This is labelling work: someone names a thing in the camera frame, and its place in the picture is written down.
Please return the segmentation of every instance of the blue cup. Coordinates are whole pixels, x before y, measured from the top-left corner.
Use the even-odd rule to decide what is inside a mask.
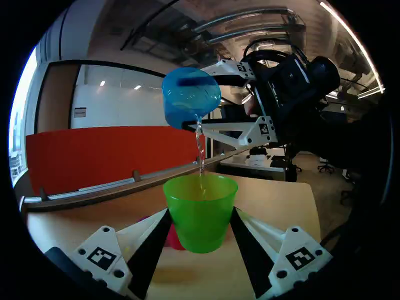
[[[221,89],[215,79],[194,67],[181,67],[162,81],[166,122],[182,129],[182,122],[197,121],[215,110],[221,102]]]

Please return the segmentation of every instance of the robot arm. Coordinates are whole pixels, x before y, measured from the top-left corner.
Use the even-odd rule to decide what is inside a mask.
[[[258,62],[261,60],[278,65],[266,67]],[[235,148],[291,142],[301,132],[302,120],[314,114],[321,99],[340,85],[338,69],[328,58],[318,56],[311,62],[301,61],[295,54],[275,50],[253,51],[242,61],[223,59],[202,70],[219,85],[250,86],[262,111],[260,117],[253,119],[203,121],[206,137]],[[184,122],[182,128],[194,131],[195,122]],[[219,133],[220,130],[242,134],[233,138]]]

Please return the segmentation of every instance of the orange divider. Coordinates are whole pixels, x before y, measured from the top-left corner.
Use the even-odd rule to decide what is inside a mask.
[[[35,194],[53,195],[190,164],[198,149],[170,126],[94,127],[28,135],[26,156]]]

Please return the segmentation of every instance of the green cup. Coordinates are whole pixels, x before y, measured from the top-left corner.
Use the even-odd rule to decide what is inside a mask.
[[[238,184],[215,174],[168,180],[166,202],[182,246],[194,253],[218,249],[227,233]]]

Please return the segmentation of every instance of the wooden table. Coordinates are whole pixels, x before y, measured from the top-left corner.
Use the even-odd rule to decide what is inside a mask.
[[[235,206],[282,230],[298,225],[317,241],[320,224],[311,187],[306,183],[230,176],[239,186]],[[27,225],[37,246],[69,253],[108,225],[121,230],[166,207],[162,186],[80,208],[31,212]],[[253,289],[231,230],[218,250],[207,254],[161,253],[147,299],[252,299]]]

